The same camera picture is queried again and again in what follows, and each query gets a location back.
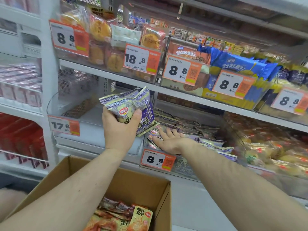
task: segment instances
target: brand logo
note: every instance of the brand logo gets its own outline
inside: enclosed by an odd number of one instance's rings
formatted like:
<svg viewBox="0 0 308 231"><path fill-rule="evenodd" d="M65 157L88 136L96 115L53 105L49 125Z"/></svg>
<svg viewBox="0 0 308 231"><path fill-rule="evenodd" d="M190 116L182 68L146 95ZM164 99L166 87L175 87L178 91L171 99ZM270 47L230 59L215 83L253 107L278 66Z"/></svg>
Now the brand logo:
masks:
<svg viewBox="0 0 308 231"><path fill-rule="evenodd" d="M145 215L148 217L148 218L150 218L150 216L151 216L151 213L149 213L149 212L146 212L145 213Z"/></svg>
<svg viewBox="0 0 308 231"><path fill-rule="evenodd" d="M119 114L122 115L122 116L124 116L127 113L128 113L128 108L127 107L121 108L120 111L119 111Z"/></svg>

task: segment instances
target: orange price tag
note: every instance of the orange price tag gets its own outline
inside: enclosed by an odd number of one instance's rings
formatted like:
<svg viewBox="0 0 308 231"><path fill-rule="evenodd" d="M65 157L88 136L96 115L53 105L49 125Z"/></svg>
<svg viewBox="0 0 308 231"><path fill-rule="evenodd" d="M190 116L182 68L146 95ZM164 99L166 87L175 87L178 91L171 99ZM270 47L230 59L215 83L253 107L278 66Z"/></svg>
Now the orange price tag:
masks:
<svg viewBox="0 0 308 231"><path fill-rule="evenodd" d="M161 52L126 44L123 67L156 75Z"/></svg>
<svg viewBox="0 0 308 231"><path fill-rule="evenodd" d="M56 117L48 115L50 129L52 131L61 132L69 135L80 136L80 127L78 120Z"/></svg>
<svg viewBox="0 0 308 231"><path fill-rule="evenodd" d="M202 63L190 61L174 55L168 55L163 77L194 86L201 67Z"/></svg>
<svg viewBox="0 0 308 231"><path fill-rule="evenodd" d="M308 93L303 90L285 87L279 92L271 107L297 115L304 115L308 109Z"/></svg>
<svg viewBox="0 0 308 231"><path fill-rule="evenodd" d="M217 78L213 91L244 99L256 79L223 69Z"/></svg>
<svg viewBox="0 0 308 231"><path fill-rule="evenodd" d="M153 151L152 149L144 149L141 164L170 172L175 159L175 155L168 155L163 152Z"/></svg>
<svg viewBox="0 0 308 231"><path fill-rule="evenodd" d="M89 34L82 28L55 19L49 20L55 48L89 57Z"/></svg>

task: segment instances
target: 17.8 price tag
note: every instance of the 17.8 price tag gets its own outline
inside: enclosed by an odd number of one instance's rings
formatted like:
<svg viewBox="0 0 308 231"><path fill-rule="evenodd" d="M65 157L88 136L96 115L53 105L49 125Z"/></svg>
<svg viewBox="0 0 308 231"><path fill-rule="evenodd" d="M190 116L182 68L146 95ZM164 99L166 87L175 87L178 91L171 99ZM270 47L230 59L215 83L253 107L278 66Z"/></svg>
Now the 17.8 price tag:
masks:
<svg viewBox="0 0 308 231"><path fill-rule="evenodd" d="M308 108L308 93L284 88L279 92L271 107L303 115Z"/></svg>
<svg viewBox="0 0 308 231"><path fill-rule="evenodd" d="M170 172L175 159L176 157L174 155L167 155L162 152L144 149L141 164Z"/></svg>
<svg viewBox="0 0 308 231"><path fill-rule="evenodd" d="M201 63L189 61L182 57L168 55L163 77L194 86L201 67Z"/></svg>
<svg viewBox="0 0 308 231"><path fill-rule="evenodd" d="M255 77L248 77L230 71L221 70L213 87L213 91L244 99L255 81Z"/></svg>
<svg viewBox="0 0 308 231"><path fill-rule="evenodd" d="M48 115L52 131L80 136L79 121Z"/></svg>
<svg viewBox="0 0 308 231"><path fill-rule="evenodd" d="M49 20L52 40L55 48L89 56L89 34L82 27L77 27L57 20Z"/></svg>
<svg viewBox="0 0 308 231"><path fill-rule="evenodd" d="M123 67L156 75L161 53L126 44Z"/></svg>

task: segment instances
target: person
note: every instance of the person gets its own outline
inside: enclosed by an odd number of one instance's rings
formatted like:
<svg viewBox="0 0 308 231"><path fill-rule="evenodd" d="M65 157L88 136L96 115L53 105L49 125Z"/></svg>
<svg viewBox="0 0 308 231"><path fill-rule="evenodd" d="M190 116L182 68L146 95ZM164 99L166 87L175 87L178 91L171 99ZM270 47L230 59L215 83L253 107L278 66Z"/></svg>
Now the person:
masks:
<svg viewBox="0 0 308 231"><path fill-rule="evenodd" d="M130 122L123 124L117 122L104 107L105 151L54 189L2 222L0 230L83 230L132 146L141 115L141 111L136 110ZM154 138L155 144L170 154L182 154L187 159L213 200L237 230L308 229L306 208L256 173L184 138L176 130L167 129L167 133L160 131L160 134L163 140Z"/></svg>

